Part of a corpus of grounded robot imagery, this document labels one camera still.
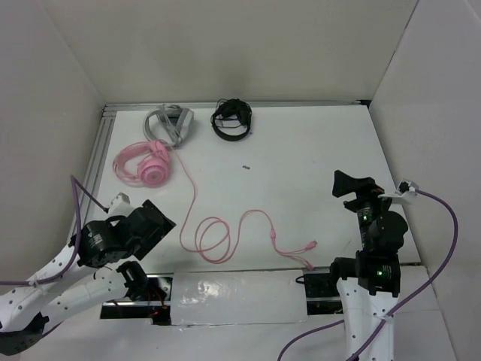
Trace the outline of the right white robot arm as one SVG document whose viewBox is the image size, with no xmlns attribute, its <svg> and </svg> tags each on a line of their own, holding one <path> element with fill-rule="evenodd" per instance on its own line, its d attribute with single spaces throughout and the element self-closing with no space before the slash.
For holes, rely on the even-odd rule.
<svg viewBox="0 0 481 361">
<path fill-rule="evenodd" d="M 354 178 L 334 172 L 332 194 L 354 194 L 343 206 L 355 213 L 362 247 L 353 258 L 337 257 L 330 265 L 329 289 L 340 295 L 349 360 L 392 360 L 394 318 L 399 302 L 401 266 L 407 221 L 391 211 L 392 200 L 371 177 Z"/>
</svg>

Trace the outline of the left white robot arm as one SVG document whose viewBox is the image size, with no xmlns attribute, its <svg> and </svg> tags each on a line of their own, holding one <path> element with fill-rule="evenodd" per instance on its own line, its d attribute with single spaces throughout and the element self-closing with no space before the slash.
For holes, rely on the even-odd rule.
<svg viewBox="0 0 481 361">
<path fill-rule="evenodd" d="M 68 318 L 107 301 L 142 299 L 142 260 L 176 226 L 151 201 L 125 203 L 105 220 L 88 222 L 25 287 L 1 297 L 1 353 L 37 344 Z"/>
</svg>

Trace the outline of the pink headphones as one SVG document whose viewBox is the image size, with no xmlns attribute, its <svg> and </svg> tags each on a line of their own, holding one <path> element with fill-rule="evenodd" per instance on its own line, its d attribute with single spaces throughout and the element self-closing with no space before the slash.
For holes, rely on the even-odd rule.
<svg viewBox="0 0 481 361">
<path fill-rule="evenodd" d="M 127 163 L 136 158 L 140 161 L 135 172 L 130 172 Z M 158 187 L 170 175 L 170 155 L 160 140 L 142 141 L 122 149 L 113 159 L 113 173 L 124 183 Z"/>
</svg>

